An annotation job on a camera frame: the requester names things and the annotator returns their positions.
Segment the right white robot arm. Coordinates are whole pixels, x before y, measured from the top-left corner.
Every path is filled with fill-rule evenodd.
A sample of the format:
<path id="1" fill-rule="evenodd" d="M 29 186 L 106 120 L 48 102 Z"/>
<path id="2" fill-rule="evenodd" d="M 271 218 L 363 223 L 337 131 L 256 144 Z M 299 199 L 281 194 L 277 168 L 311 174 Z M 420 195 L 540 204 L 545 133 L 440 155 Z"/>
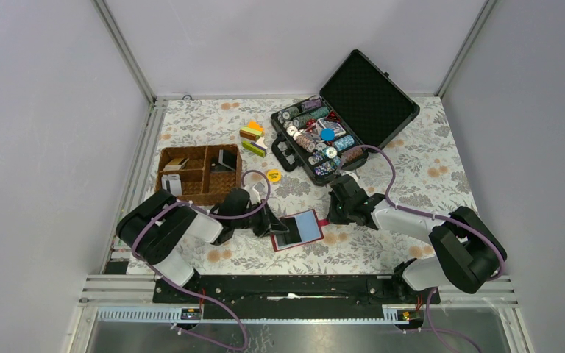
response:
<path id="1" fill-rule="evenodd" d="M 500 275 L 507 253 L 477 213 L 459 207 L 438 215 L 389 201 L 384 194 L 369 196 L 349 175 L 330 183 L 331 224 L 356 224 L 395 232 L 430 244 L 434 255 L 412 259 L 394 269 L 392 291 L 410 303 L 422 290 L 451 284 L 473 294 Z"/>

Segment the black VIP card stack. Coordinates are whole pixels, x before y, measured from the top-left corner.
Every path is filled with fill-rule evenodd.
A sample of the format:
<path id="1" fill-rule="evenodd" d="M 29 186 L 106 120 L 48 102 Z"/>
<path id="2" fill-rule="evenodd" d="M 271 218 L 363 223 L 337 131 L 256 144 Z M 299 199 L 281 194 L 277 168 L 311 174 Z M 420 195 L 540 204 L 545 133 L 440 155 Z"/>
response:
<path id="1" fill-rule="evenodd" d="M 210 171 L 213 173 L 236 171 L 237 154 L 227 150 L 219 150 L 211 159 Z"/>

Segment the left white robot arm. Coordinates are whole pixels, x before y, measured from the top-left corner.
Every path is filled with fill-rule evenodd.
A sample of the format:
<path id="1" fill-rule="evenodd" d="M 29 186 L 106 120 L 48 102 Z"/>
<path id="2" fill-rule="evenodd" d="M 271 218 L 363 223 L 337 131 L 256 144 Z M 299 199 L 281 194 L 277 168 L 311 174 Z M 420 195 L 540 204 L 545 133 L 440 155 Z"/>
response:
<path id="1" fill-rule="evenodd" d="M 116 234 L 136 259 L 171 283 L 170 291 L 178 300 L 190 302 L 198 295 L 199 283 L 193 278 L 196 269 L 182 257 L 180 241 L 187 237 L 220 245 L 237 229 L 250 229 L 258 237 L 291 234 L 265 198 L 246 188 L 233 188 L 212 210 L 160 190 L 124 216 Z"/>

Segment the red card holder wallet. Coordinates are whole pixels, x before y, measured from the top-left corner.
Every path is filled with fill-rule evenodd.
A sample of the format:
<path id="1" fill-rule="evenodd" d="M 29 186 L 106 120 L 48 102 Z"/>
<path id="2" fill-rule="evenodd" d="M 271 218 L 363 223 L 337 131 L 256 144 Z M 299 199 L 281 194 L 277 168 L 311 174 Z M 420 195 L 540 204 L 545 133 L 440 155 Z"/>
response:
<path id="1" fill-rule="evenodd" d="M 283 216 L 270 233 L 275 252 L 281 252 L 324 239 L 322 222 L 314 209 Z"/>

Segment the single black card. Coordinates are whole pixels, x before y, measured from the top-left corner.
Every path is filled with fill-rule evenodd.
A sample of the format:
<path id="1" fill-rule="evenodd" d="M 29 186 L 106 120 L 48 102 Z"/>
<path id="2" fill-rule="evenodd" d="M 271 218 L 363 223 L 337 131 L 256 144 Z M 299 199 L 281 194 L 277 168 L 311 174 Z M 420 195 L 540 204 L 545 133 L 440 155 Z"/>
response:
<path id="1" fill-rule="evenodd" d="M 286 226 L 286 231 L 274 235 L 274 243 L 277 249 L 285 249 L 295 246 L 302 241 L 299 228 L 295 218 L 282 218 L 281 222 Z"/>

